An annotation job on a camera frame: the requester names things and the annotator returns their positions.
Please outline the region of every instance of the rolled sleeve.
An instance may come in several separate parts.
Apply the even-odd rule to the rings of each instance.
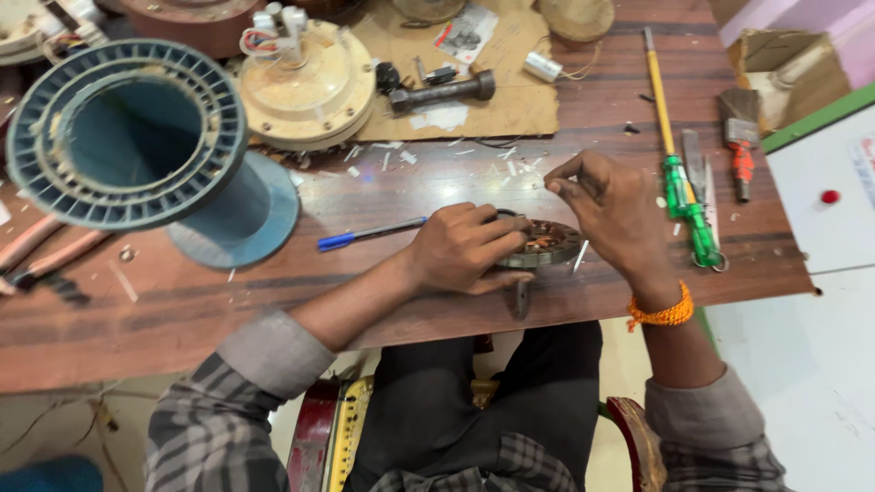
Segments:
[[[735,369],[710,386],[666,388],[647,380],[647,422],[660,438],[683,446],[729,449],[760,439],[765,421]]]
[[[225,363],[271,395],[292,399],[337,358],[279,310],[257,314],[216,349]]]

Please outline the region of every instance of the blue pen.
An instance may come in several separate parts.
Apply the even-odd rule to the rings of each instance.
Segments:
[[[333,250],[335,248],[343,248],[348,245],[355,239],[359,239],[360,237],[367,237],[369,235],[382,234],[384,232],[391,232],[393,230],[398,230],[402,228],[412,228],[412,227],[420,227],[425,224],[427,220],[426,217],[417,217],[416,219],[410,219],[409,221],[398,222],[397,224],[392,224],[390,226],[382,226],[379,228],[370,228],[368,230],[363,230],[361,232],[347,232],[346,234],[341,235],[332,235],[331,237],[324,237],[319,239],[316,244],[319,246],[319,251],[328,251]]]

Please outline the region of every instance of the screwdriver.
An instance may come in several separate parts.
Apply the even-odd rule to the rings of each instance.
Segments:
[[[398,222],[397,224],[392,224],[390,226],[380,226],[378,228],[365,229],[359,232],[347,232],[345,234],[323,237],[322,239],[316,241],[316,245],[319,247],[319,251],[328,251],[334,250],[335,248],[343,248],[344,246],[347,246],[350,242],[355,241],[356,239],[360,239],[362,237],[368,237],[369,235],[383,234],[403,228],[421,227],[423,224],[425,224],[425,221],[427,220],[428,219],[426,217],[417,217],[416,219]]]
[[[687,180],[687,173],[681,165],[681,158],[675,152],[675,139],[671,134],[669,111],[665,104],[665,93],[662,90],[662,76],[659,62],[656,60],[653,34],[649,27],[644,28],[644,39],[647,42],[647,65],[650,69],[650,80],[654,86],[656,113],[659,116],[662,142],[665,146],[665,159],[662,170],[665,172],[665,198],[668,203],[668,215],[672,218],[682,217],[690,227],[693,248],[696,251],[696,263],[700,266],[720,265],[722,257],[714,243],[711,228],[705,222],[704,207],[696,202],[693,187]]]

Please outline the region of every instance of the person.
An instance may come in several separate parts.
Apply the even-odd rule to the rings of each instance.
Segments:
[[[628,282],[640,313],[690,307],[649,172],[584,151],[544,181]],[[409,246],[371,270],[230,334],[158,401],[146,490],[288,490],[268,414],[307,390],[336,352],[423,292],[477,295],[531,280],[529,272],[490,269],[524,244],[529,226],[520,217],[490,221],[495,214],[489,205],[441,208]],[[643,316],[653,368],[645,408],[661,437],[663,490],[786,490],[760,411],[697,322]],[[481,411],[470,389],[472,337],[384,348],[345,490],[584,490],[600,352],[597,321],[529,329]]]

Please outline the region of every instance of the tile floor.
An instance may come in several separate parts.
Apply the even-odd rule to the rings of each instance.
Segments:
[[[601,399],[608,396],[632,397],[643,404],[644,381],[650,377],[650,364],[641,331],[628,334],[624,319],[602,321],[604,348],[601,358]],[[522,332],[497,334],[493,337],[495,351],[478,355],[474,369],[478,377],[487,379],[504,369]],[[362,374],[373,374],[380,360],[377,349],[342,354],[329,369],[340,372],[363,360]],[[93,414],[84,401],[67,404],[47,413],[28,435],[10,451],[4,452],[42,412],[64,399],[81,399],[80,395],[51,391],[39,394],[0,397],[0,472],[15,469],[32,460],[43,460],[68,453],[84,454],[103,471],[107,492],[138,492],[143,490],[144,439],[153,405],[152,398],[183,375],[139,377],[115,387],[114,395],[104,398],[105,404],[119,425],[115,433],[92,430],[85,439]],[[300,399],[291,401],[270,417],[271,438],[280,459],[289,455]],[[118,469],[118,477],[102,451],[107,452]],[[631,488],[629,457],[620,431],[611,422],[600,418],[587,475],[589,492],[622,491]]]

